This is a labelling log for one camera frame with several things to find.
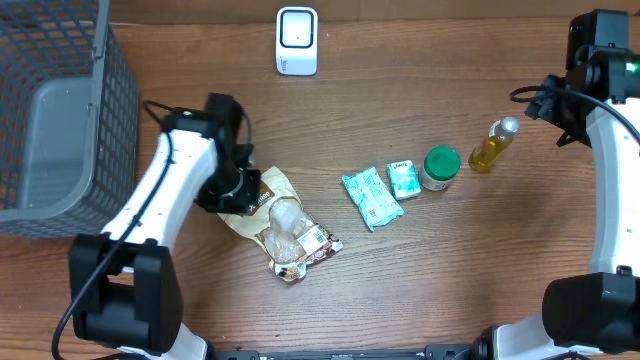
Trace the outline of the dark grey plastic basket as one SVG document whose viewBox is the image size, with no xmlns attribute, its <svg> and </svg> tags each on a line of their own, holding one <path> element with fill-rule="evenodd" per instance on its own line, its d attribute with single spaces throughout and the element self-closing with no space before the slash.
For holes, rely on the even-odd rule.
<svg viewBox="0 0 640 360">
<path fill-rule="evenodd" d="M 1 4 L 1 231 L 94 233 L 135 187 L 140 94 L 110 3 Z"/>
</svg>

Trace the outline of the brown snack bag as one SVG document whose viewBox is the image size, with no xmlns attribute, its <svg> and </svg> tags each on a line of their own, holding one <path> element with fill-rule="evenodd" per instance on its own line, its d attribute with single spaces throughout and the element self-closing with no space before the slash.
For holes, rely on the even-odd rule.
<svg viewBox="0 0 640 360">
<path fill-rule="evenodd" d="M 305 211 L 285 174 L 273 166 L 261 174 L 258 201 L 246 215 L 221 219 L 254 241 L 269 257 L 269 267 L 286 282 L 306 276 L 307 268 L 343 249 L 343 243 Z"/>
</svg>

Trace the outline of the tissue pack white green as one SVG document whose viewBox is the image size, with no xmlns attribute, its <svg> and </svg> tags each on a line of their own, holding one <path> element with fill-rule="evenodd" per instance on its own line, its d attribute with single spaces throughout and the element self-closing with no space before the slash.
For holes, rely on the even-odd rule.
<svg viewBox="0 0 640 360">
<path fill-rule="evenodd" d="M 421 193 L 419 178 L 411 160 L 388 164 L 387 174 L 396 200 L 417 197 Z"/>
</svg>

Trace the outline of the green lid jar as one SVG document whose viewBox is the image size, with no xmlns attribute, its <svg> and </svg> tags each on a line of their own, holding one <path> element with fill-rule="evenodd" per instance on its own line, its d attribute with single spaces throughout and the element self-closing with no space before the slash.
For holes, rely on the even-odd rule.
<svg viewBox="0 0 640 360">
<path fill-rule="evenodd" d="M 419 173 L 420 184 L 429 191 L 445 190 L 461 167 L 459 154 L 451 147 L 436 146 L 426 155 Z"/>
</svg>

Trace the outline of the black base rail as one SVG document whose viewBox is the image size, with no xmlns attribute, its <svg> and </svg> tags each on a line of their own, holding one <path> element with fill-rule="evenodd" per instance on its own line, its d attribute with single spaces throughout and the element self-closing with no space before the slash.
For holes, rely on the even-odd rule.
<svg viewBox="0 0 640 360">
<path fill-rule="evenodd" d="M 405 350 L 344 350 L 333 352 L 275 352 L 260 353 L 256 350 L 213 351 L 206 360 L 491 360 L 490 345 L 481 340 L 474 344 L 435 344 L 424 349 Z"/>
</svg>

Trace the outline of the yellow oil bottle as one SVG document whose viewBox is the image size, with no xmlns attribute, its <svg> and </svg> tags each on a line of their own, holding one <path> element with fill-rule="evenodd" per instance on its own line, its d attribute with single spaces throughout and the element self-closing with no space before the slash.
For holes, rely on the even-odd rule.
<svg viewBox="0 0 640 360">
<path fill-rule="evenodd" d="M 468 164 L 480 173 L 488 173 L 496 158 L 513 142 L 520 129 L 515 117 L 505 117 L 492 124 L 487 136 L 471 152 Z"/>
</svg>

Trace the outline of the teal snack packet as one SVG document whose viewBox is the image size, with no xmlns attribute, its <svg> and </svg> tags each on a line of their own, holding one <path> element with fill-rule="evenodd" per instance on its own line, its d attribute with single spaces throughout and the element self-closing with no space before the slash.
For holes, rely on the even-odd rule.
<svg viewBox="0 0 640 360">
<path fill-rule="evenodd" d="M 341 180 L 371 232 L 404 215 L 374 166 Z"/>
</svg>

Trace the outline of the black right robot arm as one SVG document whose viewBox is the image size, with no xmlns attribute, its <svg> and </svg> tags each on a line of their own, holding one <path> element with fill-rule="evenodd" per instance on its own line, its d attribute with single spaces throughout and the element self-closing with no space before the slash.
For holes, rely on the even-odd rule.
<svg viewBox="0 0 640 360">
<path fill-rule="evenodd" d="M 639 349 L 639 56 L 629 16 L 595 9 L 571 20 L 566 74 L 512 91 L 526 116 L 562 129 L 595 165 L 596 232 L 585 275 L 552 281 L 539 312 L 483 331 L 467 359 L 586 359 Z"/>
</svg>

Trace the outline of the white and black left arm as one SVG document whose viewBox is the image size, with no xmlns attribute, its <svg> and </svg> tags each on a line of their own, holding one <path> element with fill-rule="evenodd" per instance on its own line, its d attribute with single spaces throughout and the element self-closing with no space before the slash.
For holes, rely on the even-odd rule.
<svg viewBox="0 0 640 360">
<path fill-rule="evenodd" d="M 54 358 L 68 323 L 116 359 L 215 356 L 183 322 L 171 252 L 191 206 L 244 215 L 256 203 L 254 146 L 237 141 L 250 120 L 236 102 L 165 110 L 156 153 L 129 200 L 99 234 L 79 234 L 70 248 L 71 302 L 54 331 Z"/>
</svg>

